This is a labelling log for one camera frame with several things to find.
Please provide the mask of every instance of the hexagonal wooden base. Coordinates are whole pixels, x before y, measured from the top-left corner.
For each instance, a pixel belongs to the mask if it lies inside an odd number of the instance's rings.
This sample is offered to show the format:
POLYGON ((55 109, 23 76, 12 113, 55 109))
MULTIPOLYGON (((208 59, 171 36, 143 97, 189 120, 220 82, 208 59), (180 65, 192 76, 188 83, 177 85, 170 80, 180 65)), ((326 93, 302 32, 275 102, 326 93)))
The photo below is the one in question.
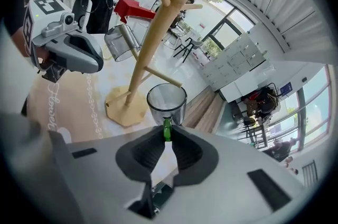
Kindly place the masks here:
MULTIPOLYGON (((128 88, 129 86, 114 88, 107 95, 105 103, 127 92, 128 88)), ((141 123, 148 109, 146 98, 137 91, 129 106, 125 102, 126 97, 110 103, 109 107, 105 105, 108 118, 125 127, 141 123)))

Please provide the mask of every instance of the red tablecloth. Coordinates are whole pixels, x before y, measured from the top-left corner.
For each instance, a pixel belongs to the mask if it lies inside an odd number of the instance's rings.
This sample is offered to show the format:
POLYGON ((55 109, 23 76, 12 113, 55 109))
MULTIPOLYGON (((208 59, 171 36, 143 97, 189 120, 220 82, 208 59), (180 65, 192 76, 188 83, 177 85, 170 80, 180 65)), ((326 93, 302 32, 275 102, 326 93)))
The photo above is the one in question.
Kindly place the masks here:
POLYGON ((139 2, 134 0, 119 0, 116 4, 114 12, 121 17, 123 23, 127 23, 126 16, 137 16, 153 19, 155 12, 140 7, 139 2))

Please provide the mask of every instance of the stool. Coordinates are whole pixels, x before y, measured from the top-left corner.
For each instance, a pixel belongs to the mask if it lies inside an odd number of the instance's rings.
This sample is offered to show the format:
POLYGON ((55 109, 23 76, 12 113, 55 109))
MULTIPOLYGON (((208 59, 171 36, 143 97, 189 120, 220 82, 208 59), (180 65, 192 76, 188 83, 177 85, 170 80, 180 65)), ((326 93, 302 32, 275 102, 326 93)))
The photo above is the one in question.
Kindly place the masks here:
POLYGON ((190 39, 189 44, 186 45, 182 50, 180 50, 178 53, 176 53, 174 55, 174 57, 176 57, 178 54, 180 54, 184 50, 184 53, 183 53, 183 56, 184 56, 185 53, 188 51, 188 54, 185 56, 185 58, 183 60, 183 63, 185 62, 186 58, 189 56, 192 49, 198 49, 199 47, 201 47, 204 44, 204 42, 195 41, 195 40, 191 39, 190 37, 188 39, 186 39, 185 41, 188 41, 189 39, 190 39))

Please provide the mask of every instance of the wooden step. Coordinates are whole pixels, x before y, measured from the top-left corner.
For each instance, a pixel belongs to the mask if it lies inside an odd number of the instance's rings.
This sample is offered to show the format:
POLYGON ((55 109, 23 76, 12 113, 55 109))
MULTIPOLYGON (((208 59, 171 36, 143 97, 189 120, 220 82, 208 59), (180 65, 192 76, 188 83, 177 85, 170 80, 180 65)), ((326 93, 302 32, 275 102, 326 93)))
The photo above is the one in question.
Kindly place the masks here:
POLYGON ((210 87, 207 87, 198 96, 196 96, 187 105, 182 125, 194 128, 212 103, 214 97, 215 93, 210 87))
POLYGON ((197 123, 195 129, 206 133, 212 133, 212 130, 221 112, 223 103, 224 101, 221 96, 219 94, 216 94, 212 103, 210 104, 200 121, 197 123))

